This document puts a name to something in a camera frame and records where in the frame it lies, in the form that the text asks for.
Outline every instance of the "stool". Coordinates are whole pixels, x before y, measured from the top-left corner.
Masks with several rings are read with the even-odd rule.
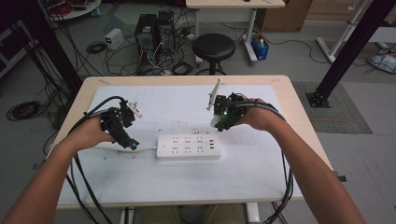
[[[196,56],[209,62],[209,69],[198,71],[199,75],[209,71],[209,75],[215,75],[216,71],[226,75],[221,68],[220,62],[230,58],[235,53],[235,43],[227,35],[206,34],[198,36],[192,43],[192,51]]]

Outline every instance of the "power strip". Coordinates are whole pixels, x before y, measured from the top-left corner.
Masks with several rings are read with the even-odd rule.
[[[220,154],[220,140],[215,133],[161,134],[158,138],[159,160],[218,160]]]

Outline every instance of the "computer tower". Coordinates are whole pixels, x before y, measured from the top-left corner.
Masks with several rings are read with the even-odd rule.
[[[176,44],[174,38],[174,12],[159,11],[158,26],[160,30],[160,38],[163,42],[162,53],[168,54],[175,52]]]
[[[140,63],[157,63],[160,55],[157,15],[141,14],[134,30],[134,38],[141,55]]]

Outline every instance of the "electronic equipment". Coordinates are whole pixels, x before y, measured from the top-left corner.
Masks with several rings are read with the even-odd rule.
[[[102,130],[108,131],[120,146],[130,147],[132,150],[135,150],[139,143],[129,137],[123,128],[132,125],[134,114],[140,118],[136,103],[128,103],[128,101],[121,101],[120,108],[110,107],[100,114]]]
[[[158,12],[158,26],[160,30],[160,38],[162,53],[168,54],[175,52],[174,38],[174,12],[171,10]]]
[[[221,84],[222,79],[220,78],[213,91],[209,93],[209,106],[207,107],[207,110],[210,111],[211,107],[214,106],[214,116],[210,121],[210,125],[217,128],[219,132],[233,127],[247,113],[248,106],[257,106],[270,110],[285,120],[271,104],[259,102],[258,99],[251,101],[241,93],[231,93],[228,97],[218,95]]]
[[[107,47],[109,49],[118,48],[123,42],[124,38],[121,29],[115,28],[105,36]]]
[[[120,100],[120,108],[110,107],[109,109],[98,111],[98,109],[105,103],[117,99]],[[128,133],[125,132],[124,128],[128,128],[132,125],[134,116],[137,116],[138,118],[142,117],[139,113],[139,110],[137,109],[136,104],[136,102],[128,103],[128,101],[124,100],[120,96],[109,97],[90,112],[84,113],[84,117],[82,117],[73,126],[70,133],[73,132],[73,130],[75,130],[85,120],[99,116],[101,118],[102,131],[106,131],[111,134],[111,136],[115,139],[115,142],[117,142],[120,146],[124,148],[130,147],[132,150],[135,150],[139,143],[131,138]]]
[[[141,14],[134,30],[141,64],[152,64],[159,61],[160,36],[158,32],[157,15]]]
[[[220,140],[216,133],[160,134],[158,138],[159,160],[218,160],[220,154]]]

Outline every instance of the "floor mat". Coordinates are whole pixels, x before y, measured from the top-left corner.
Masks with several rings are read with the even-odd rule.
[[[329,97],[331,108],[311,107],[305,94],[312,93],[318,82],[292,82],[312,126],[317,133],[373,133],[341,83]]]

